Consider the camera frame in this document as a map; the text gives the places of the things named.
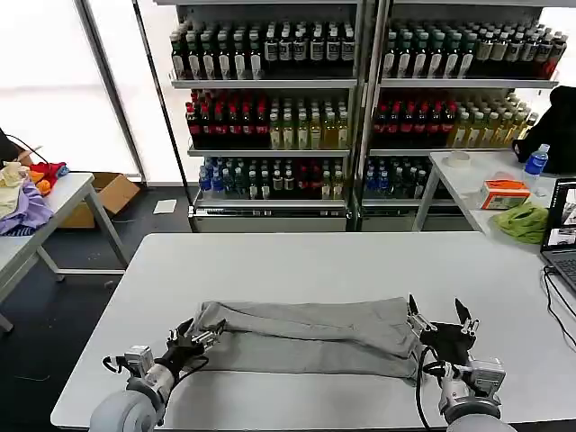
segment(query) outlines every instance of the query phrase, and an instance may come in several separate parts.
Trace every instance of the white rolling table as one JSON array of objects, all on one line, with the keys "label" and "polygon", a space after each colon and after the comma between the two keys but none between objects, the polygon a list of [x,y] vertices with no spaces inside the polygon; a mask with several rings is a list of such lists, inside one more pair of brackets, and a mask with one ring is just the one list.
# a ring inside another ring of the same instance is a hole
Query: white rolling table
[{"label": "white rolling table", "polygon": [[[496,173],[508,173],[518,180],[522,178],[524,165],[518,162],[516,155],[512,151],[469,151],[468,155],[470,155],[471,164],[467,168],[449,166],[445,162],[449,155],[449,151],[430,153],[432,171],[422,196],[422,203],[418,207],[418,214],[414,220],[412,230],[422,230],[438,181],[441,180],[473,230],[483,232],[500,243],[513,244],[526,250],[537,252],[539,250],[538,245],[520,243],[496,227],[491,218],[496,214],[502,213],[502,211],[479,210],[477,203],[477,193],[480,191],[484,180],[493,178]],[[546,195],[536,196],[532,193],[529,201],[548,207],[552,199],[555,183],[556,177],[541,175],[536,187],[546,191]]]},{"label": "white rolling table", "polygon": [[[108,238],[114,253],[123,268],[130,262],[129,256],[106,210],[100,204],[92,187],[94,176],[91,173],[70,173],[60,178],[50,194],[46,197],[47,205],[54,211],[54,216],[41,229],[26,237],[0,237],[0,302],[15,288],[28,271],[42,259],[59,280],[64,275],[123,275],[123,270],[82,270],[61,269],[50,258],[42,243],[50,236],[59,224],[78,206],[86,201],[104,235]],[[0,329],[11,331],[13,325],[0,315]]]},{"label": "white rolling table", "polygon": [[[166,350],[168,330],[205,301],[362,302],[413,293],[430,320],[455,322],[457,296],[481,321],[472,354],[499,358],[507,422],[576,419],[576,355],[546,312],[543,263],[478,232],[151,234],[80,356],[51,414],[87,428],[127,375],[102,359],[133,345]],[[574,306],[576,301],[569,295]],[[576,322],[554,305],[569,331]],[[431,426],[435,380],[423,389]],[[303,431],[421,428],[414,388],[367,375],[199,372],[173,392],[164,430]]]}]

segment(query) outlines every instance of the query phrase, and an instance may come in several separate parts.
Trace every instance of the laptop keyboard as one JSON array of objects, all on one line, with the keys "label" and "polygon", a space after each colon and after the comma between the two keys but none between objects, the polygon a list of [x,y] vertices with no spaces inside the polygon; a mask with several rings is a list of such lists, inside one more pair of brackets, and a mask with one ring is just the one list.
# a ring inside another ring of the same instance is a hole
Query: laptop keyboard
[{"label": "laptop keyboard", "polygon": [[554,261],[554,265],[565,272],[572,281],[576,282],[576,259]]}]

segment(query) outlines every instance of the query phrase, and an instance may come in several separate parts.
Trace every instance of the black bag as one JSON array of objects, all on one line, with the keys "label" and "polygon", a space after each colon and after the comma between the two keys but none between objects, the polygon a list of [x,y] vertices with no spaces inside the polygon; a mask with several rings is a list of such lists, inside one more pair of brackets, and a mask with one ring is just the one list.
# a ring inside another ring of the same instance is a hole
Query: black bag
[{"label": "black bag", "polygon": [[545,173],[576,173],[576,88],[560,86],[550,93],[552,106],[525,139],[515,139],[512,149],[525,163],[540,144],[550,145]]}]

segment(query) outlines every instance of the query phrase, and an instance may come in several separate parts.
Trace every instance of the green cloth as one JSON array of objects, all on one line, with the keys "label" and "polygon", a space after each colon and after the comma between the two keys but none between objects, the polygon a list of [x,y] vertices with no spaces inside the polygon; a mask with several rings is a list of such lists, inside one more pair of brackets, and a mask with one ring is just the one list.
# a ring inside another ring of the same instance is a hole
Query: green cloth
[{"label": "green cloth", "polygon": [[546,231],[548,210],[531,202],[524,202],[494,216],[496,225],[523,243],[539,244]]}]

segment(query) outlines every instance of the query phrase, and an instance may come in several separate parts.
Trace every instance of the floor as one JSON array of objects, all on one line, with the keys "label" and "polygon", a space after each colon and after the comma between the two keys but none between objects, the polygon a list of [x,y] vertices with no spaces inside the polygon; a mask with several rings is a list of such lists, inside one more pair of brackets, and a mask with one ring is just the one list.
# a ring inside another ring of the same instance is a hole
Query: floor
[{"label": "floor", "polygon": [[[175,212],[152,214],[157,201],[163,199],[177,199]],[[114,226],[133,253],[150,232],[190,232],[187,210],[181,188],[148,189],[115,218]],[[57,231],[45,248],[63,267],[117,265],[97,230]],[[10,336],[0,336],[2,432],[58,430],[50,424],[52,408],[117,283],[118,278],[110,276],[69,276],[56,283],[50,271],[37,264],[2,303],[0,311],[15,325]],[[575,428],[574,421],[515,426],[519,432]]]}]

